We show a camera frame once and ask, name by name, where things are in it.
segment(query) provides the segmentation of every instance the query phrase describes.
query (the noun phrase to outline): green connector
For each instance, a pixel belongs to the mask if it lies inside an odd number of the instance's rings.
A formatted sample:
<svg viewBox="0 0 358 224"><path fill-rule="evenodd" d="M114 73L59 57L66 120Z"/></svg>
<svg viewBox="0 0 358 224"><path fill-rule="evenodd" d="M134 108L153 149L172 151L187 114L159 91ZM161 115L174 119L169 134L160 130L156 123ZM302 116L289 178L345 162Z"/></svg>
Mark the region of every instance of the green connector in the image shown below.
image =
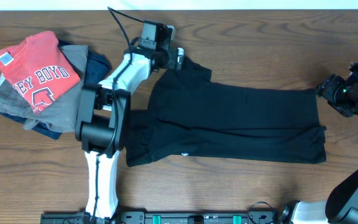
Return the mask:
<svg viewBox="0 0 358 224"><path fill-rule="evenodd" d="M241 216L233 215L233 224L241 224Z"/></svg>
<svg viewBox="0 0 358 224"><path fill-rule="evenodd" d="M153 224L161 224L161 216L154 215L153 216Z"/></svg>

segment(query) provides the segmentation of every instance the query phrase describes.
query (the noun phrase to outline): black t-shirt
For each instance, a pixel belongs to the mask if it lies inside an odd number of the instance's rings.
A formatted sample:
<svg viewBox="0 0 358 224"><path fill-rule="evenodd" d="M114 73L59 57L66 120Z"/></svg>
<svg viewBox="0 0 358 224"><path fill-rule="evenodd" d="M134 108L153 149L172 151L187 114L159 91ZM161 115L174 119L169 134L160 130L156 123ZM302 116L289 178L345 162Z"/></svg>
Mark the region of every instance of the black t-shirt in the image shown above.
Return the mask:
<svg viewBox="0 0 358 224"><path fill-rule="evenodd" d="M314 90L259 90L211 83L186 58L155 84L147 111L132 111L127 164L172 154L276 162L326 160Z"/></svg>

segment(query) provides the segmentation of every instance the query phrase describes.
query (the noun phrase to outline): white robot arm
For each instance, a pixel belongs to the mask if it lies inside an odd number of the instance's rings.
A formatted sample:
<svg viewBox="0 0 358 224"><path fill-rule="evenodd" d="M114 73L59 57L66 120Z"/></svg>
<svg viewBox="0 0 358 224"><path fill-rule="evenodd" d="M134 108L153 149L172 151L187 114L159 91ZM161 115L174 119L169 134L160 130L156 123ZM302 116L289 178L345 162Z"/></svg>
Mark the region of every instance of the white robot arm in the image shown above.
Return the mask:
<svg viewBox="0 0 358 224"><path fill-rule="evenodd" d="M82 142L88 162L89 199L85 215L90 220L110 220L117 208L117 162L129 127L131 95L153 71L179 70L183 63L184 50L170 47L175 28L150 21L143 23L139 45L129 46L122 63L107 79L99 85L85 85L81 92L76 138ZM93 114L94 109L111 111L110 120Z"/></svg>

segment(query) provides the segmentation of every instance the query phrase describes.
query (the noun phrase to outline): white label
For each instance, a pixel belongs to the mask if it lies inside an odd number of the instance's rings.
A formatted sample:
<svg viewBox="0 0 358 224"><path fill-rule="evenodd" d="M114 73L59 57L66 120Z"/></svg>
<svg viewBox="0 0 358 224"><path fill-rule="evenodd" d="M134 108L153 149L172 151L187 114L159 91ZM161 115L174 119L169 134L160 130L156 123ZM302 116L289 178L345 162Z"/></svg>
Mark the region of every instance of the white label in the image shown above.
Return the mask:
<svg viewBox="0 0 358 224"><path fill-rule="evenodd" d="M5 66L9 65L12 61L13 57L8 52L0 56L0 62L3 63Z"/></svg>
<svg viewBox="0 0 358 224"><path fill-rule="evenodd" d="M4 74L1 74L0 76L0 87L2 85L2 83L5 81L5 77L4 77Z"/></svg>

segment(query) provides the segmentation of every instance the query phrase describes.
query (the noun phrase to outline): wooden table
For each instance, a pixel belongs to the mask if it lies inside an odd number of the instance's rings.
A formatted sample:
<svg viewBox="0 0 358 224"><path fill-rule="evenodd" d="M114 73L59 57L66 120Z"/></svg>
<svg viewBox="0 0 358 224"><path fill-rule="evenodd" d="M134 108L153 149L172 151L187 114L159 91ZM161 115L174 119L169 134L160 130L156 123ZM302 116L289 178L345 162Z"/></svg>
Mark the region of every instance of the wooden table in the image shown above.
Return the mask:
<svg viewBox="0 0 358 224"><path fill-rule="evenodd" d="M235 86L313 88L332 73L348 76L358 61L358 11L131 11L172 24L175 43L212 69L213 81ZM129 37L142 25L120 17ZM0 12L0 49L52 30L89 45L113 67L125 42L108 11ZM132 108L146 108L153 74ZM324 200L358 168L358 117L344 118L318 99L327 126L327 162L318 165L169 156L128 168L119 160L121 205L152 210L247 210L256 201L280 206ZM88 168L73 133L58 141L0 116L0 223L39 223L45 211L75 211L88 199Z"/></svg>

